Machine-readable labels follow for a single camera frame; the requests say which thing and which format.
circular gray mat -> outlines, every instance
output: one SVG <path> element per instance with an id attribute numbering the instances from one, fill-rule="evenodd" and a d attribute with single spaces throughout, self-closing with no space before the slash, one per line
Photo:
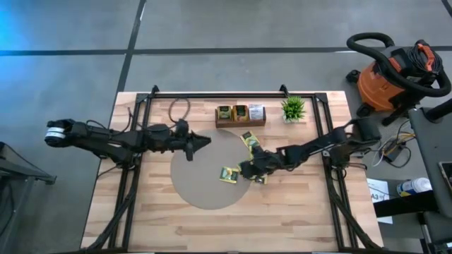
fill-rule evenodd
<path id="1" fill-rule="evenodd" d="M 209 130 L 197 133 L 212 142 L 194 154 L 188 162 L 185 153 L 176 151 L 171 161 L 171 179 L 177 193 L 190 205 L 201 209 L 220 209 L 237 202 L 248 190 L 249 180 L 239 176 L 237 183 L 220 181 L 222 167 L 236 167 L 249 158 L 240 137 L 229 131 Z"/>

wooden tabletop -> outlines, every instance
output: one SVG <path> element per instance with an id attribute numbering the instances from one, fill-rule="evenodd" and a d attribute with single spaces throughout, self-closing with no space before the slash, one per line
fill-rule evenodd
<path id="1" fill-rule="evenodd" d="M 346 124 L 350 120 L 350 111 L 345 93 L 326 93 L 333 125 L 337 127 Z M 135 96 L 136 92 L 118 94 L 111 128 L 121 130 L 127 125 L 127 107 L 133 111 Z M 152 100 L 149 124 L 171 124 L 168 107 L 172 100 Z M 283 123 L 281 99 L 190 101 L 191 111 L 186 120 L 190 129 L 195 132 L 215 128 L 214 109 L 217 106 L 264 104 L 267 113 L 265 126 L 227 130 L 236 135 L 252 130 L 263 148 L 272 151 L 285 145 L 301 145 L 318 137 L 311 101 L 305 103 L 304 119 L 300 123 L 292 124 Z M 173 117 L 176 119 L 185 110 L 186 103 L 177 102 L 173 108 Z M 326 133 L 322 107 L 320 111 Z M 320 155 L 310 157 L 293 172 L 276 171 L 269 176 L 267 185 L 252 183 L 241 200 L 219 210 L 202 210 L 179 197 L 171 182 L 171 158 L 170 152 L 147 152 L 143 156 L 129 251 L 337 250 Z M 105 160 L 100 165 L 100 172 L 112 166 L 114 165 L 111 161 Z M 82 247 L 89 246 L 112 218 L 120 175 L 120 170 L 115 169 L 97 180 Z M 382 246 L 365 172 L 350 167 L 347 169 L 345 181 L 353 215 L 372 240 Z M 343 217 L 341 224 L 348 243 Z M 119 226 L 119 243 L 123 226 L 124 223 Z"/>

gray floor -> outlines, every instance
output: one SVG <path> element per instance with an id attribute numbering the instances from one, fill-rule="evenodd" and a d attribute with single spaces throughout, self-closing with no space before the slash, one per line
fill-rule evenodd
<path id="1" fill-rule="evenodd" d="M 0 49 L 126 49 L 138 2 L 0 0 Z M 148 0 L 136 48 L 345 47 L 350 35 L 369 31 L 387 33 L 403 46 L 418 39 L 448 46 L 451 27 L 440 0 Z M 452 52 L 439 54 L 452 75 Z M 370 61 L 351 52 L 134 56 L 125 91 L 149 91 L 153 85 L 165 91 L 276 90 L 286 84 L 290 90 L 345 90 L 354 113 L 359 98 L 344 77 Z M 62 118 L 108 124 L 123 62 L 124 56 L 0 57 L 0 139 L 58 176 L 54 186 L 36 183 L 16 253 L 78 249 L 99 160 L 75 148 L 47 147 L 45 125 Z M 397 127 L 381 127 L 383 137 Z M 416 142 L 410 147 L 413 158 L 405 168 L 382 163 L 368 177 L 425 176 Z M 394 250 L 412 248 L 420 232 L 412 217 L 396 217 L 381 230 Z"/>

vacuum hose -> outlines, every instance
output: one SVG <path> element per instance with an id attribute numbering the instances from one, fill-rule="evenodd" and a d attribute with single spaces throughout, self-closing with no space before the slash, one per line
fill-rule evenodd
<path id="1" fill-rule="evenodd" d="M 388 35 L 382 34 L 380 32 L 363 32 L 351 36 L 347 40 L 347 47 L 349 47 L 352 50 L 355 50 L 356 52 L 370 56 L 371 58 L 375 59 L 375 61 L 379 65 L 385 66 L 386 67 L 385 75 L 387 75 L 394 82 L 396 82 L 397 85 L 413 92 L 419 92 L 424 96 L 428 97 L 443 97 L 451 92 L 451 81 L 447 77 L 443 68 L 441 68 L 436 77 L 439 89 L 419 85 L 417 83 L 409 81 L 408 79 L 404 78 L 401 74 L 399 74 L 397 70 L 394 68 L 394 66 L 391 64 L 389 59 L 381 52 L 372 49 L 371 47 L 366 47 L 356 43 L 356 41 L 367 39 L 378 40 L 380 42 L 383 42 L 385 47 L 394 46 L 394 41 Z"/>

wooden box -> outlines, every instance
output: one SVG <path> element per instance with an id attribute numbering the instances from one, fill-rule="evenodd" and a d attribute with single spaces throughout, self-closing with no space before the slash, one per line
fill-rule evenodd
<path id="1" fill-rule="evenodd" d="M 256 127 L 266 124 L 266 108 L 263 108 L 263 118 L 261 120 L 234 121 L 232 119 L 218 119 L 218 112 L 215 109 L 215 126 L 217 128 L 234 128 L 234 127 Z"/>

